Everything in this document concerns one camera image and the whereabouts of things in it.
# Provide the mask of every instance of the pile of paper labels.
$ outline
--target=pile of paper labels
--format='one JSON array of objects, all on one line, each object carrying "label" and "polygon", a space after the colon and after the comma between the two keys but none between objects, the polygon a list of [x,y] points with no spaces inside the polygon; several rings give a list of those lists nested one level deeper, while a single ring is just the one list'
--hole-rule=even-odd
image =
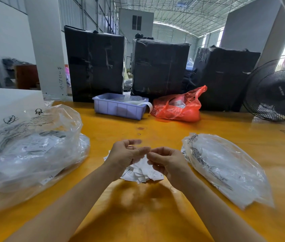
[{"label": "pile of paper labels", "polygon": [[153,166],[149,165],[147,161],[148,159],[145,155],[140,161],[127,167],[121,176],[121,179],[137,183],[145,183],[149,179],[154,181],[163,180],[164,175],[158,171],[155,171]]}]

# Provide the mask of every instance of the ceiling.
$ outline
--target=ceiling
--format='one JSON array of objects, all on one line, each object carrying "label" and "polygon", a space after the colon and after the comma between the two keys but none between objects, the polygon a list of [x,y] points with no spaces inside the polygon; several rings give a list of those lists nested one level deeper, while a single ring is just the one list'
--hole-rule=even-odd
[{"label": "ceiling", "polygon": [[195,36],[225,25],[229,12],[254,0],[120,0],[118,7],[154,13],[154,21],[175,25]]}]

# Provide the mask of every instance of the yellow table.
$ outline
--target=yellow table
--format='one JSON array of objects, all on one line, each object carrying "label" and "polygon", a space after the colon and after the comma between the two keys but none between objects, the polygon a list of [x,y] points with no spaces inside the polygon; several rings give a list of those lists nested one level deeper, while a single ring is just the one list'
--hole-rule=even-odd
[{"label": "yellow table", "polygon": [[[33,199],[0,213],[0,241],[33,218],[103,163],[113,142],[141,138],[151,147],[180,149],[190,132],[216,134],[245,150],[266,171],[276,209],[254,203],[240,211],[214,187],[235,212],[268,241],[285,242],[285,123],[253,122],[248,113],[201,114],[197,123],[154,118],[141,121],[95,114],[93,104],[65,103],[80,112],[82,133],[91,140],[89,157],[71,174]],[[110,184],[71,241],[213,241],[184,195],[165,179],[137,184]]]}]

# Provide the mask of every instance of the black wrapped package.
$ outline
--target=black wrapped package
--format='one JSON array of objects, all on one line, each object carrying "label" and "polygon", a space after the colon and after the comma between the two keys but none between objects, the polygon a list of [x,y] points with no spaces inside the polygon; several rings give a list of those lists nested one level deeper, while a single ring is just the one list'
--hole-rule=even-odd
[{"label": "black wrapped package", "polygon": [[239,111],[245,87],[260,52],[199,48],[190,77],[195,88],[206,85],[199,100],[202,110]]},{"label": "black wrapped package", "polygon": [[151,100],[181,93],[189,44],[134,39],[131,95]]},{"label": "black wrapped package", "polygon": [[73,101],[124,90],[124,36],[65,26]]}]

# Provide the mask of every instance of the black fan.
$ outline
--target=black fan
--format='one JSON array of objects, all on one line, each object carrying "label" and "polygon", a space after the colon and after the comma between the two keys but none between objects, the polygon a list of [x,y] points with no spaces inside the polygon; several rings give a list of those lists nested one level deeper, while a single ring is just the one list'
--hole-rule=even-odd
[{"label": "black fan", "polygon": [[243,105],[258,118],[285,121],[285,58],[270,61],[250,74]]}]

